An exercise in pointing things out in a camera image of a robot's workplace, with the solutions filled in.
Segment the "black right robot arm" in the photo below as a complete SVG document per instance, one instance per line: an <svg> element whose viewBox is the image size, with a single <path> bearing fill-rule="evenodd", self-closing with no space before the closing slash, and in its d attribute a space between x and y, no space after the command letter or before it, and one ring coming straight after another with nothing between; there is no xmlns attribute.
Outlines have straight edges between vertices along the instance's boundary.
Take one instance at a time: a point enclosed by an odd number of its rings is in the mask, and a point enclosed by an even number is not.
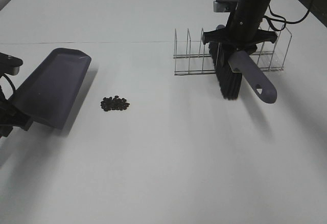
<svg viewBox="0 0 327 224"><path fill-rule="evenodd" d="M229 13L227 24L217 26L213 31L204 32L203 44L208 44L209 53L215 68L226 67L227 61L220 59L219 53L227 50L231 53L237 50L251 50L255 52L259 43L277 41L277 33L283 31L287 25L302 22L288 21L283 16L269 11L271 0L215 0L214 12Z"/></svg>

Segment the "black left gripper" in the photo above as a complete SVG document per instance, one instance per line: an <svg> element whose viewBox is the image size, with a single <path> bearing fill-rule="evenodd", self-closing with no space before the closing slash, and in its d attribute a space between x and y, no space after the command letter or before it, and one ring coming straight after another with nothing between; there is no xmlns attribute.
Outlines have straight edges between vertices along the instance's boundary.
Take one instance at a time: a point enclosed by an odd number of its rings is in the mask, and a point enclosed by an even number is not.
<svg viewBox="0 0 327 224"><path fill-rule="evenodd" d="M7 137L13 127L18 127L28 131L33 124L33 119L22 113L12 103L12 99L1 100L1 138Z"/></svg>

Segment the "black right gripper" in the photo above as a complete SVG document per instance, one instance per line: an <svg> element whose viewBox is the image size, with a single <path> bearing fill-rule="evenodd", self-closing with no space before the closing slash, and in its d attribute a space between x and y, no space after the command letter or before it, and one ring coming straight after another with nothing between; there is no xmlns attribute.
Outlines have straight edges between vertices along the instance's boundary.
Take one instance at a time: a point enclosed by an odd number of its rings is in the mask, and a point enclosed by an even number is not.
<svg viewBox="0 0 327 224"><path fill-rule="evenodd" d="M201 37L202 43L209 43L210 46L216 45L217 50L217 68L225 67L224 50L235 52L237 50L257 50L256 45L263 42L275 43L277 34L274 31L265 31L257 29L255 34L249 39L247 35L234 35L228 28L216 28L213 31L203 32Z"/></svg>

